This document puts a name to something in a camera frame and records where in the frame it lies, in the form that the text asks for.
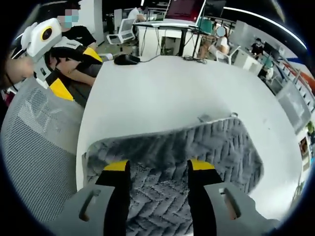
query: desk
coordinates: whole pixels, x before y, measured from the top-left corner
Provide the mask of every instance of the desk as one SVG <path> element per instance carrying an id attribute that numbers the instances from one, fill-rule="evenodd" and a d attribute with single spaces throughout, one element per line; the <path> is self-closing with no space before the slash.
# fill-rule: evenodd
<path id="1" fill-rule="evenodd" d="M 252 72 L 254 75 L 258 75 L 263 65 L 252 57 L 251 53 L 246 49 L 239 49 L 236 56 L 235 62 L 233 64 L 244 70 Z"/>
<path id="2" fill-rule="evenodd" d="M 291 204 L 301 174 L 294 130 L 257 76 L 218 61 L 201 64 L 160 56 L 130 66 L 105 62 L 82 119 L 77 188 L 83 187 L 81 156 L 95 141 L 181 128 L 196 124 L 205 113 L 218 119 L 231 112 L 238 113 L 264 164 L 264 177 L 250 196 L 263 216 L 279 219 Z"/>
<path id="3" fill-rule="evenodd" d="M 175 29 L 157 29 L 157 28 L 150 28 L 150 27 L 142 27 L 138 26 L 139 30 L 139 54 L 146 58 L 153 58 L 156 55 L 160 54 L 161 49 L 158 47 L 158 39 L 159 39 L 159 45 L 161 46 L 162 38 L 163 37 L 172 37 L 176 38 L 176 47 L 174 48 L 175 54 L 178 53 L 179 45 L 180 45 L 180 39 L 182 36 L 181 30 L 175 30 Z M 193 35 L 191 38 L 192 33 L 187 32 L 185 43 L 187 45 L 184 47 L 183 56 L 189 55 L 192 56 L 195 43 L 197 42 L 197 34 Z M 197 56 L 197 53 L 199 51 L 199 46 L 201 42 L 201 36 L 198 40 L 198 45 L 196 48 L 195 56 Z"/>

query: black shirt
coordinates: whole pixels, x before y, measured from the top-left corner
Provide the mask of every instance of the black shirt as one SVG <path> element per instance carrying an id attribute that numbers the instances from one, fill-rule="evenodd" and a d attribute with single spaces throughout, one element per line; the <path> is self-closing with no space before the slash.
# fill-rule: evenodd
<path id="1" fill-rule="evenodd" d="M 253 44 L 252 45 L 252 53 L 253 54 L 263 54 L 263 47 L 261 47 L 261 46 L 259 46 L 259 45 L 257 45 L 257 44 Z"/>
<path id="2" fill-rule="evenodd" d="M 93 38 L 89 30 L 85 26 L 73 26 L 70 30 L 63 32 L 62 36 L 67 37 L 70 40 L 76 40 L 79 43 L 82 43 L 83 46 L 87 47 L 92 43 L 95 43 L 96 40 Z M 80 63 L 77 66 L 77 70 L 84 72 L 90 66 L 88 63 Z"/>

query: mesh office chair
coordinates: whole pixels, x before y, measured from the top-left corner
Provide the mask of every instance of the mesh office chair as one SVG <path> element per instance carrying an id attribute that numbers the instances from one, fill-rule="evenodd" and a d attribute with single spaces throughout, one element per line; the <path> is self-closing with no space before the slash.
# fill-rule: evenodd
<path id="1" fill-rule="evenodd" d="M 76 193 L 76 148 L 83 109 L 27 79 L 8 108 L 1 151 L 21 200 L 39 222 L 54 220 Z"/>

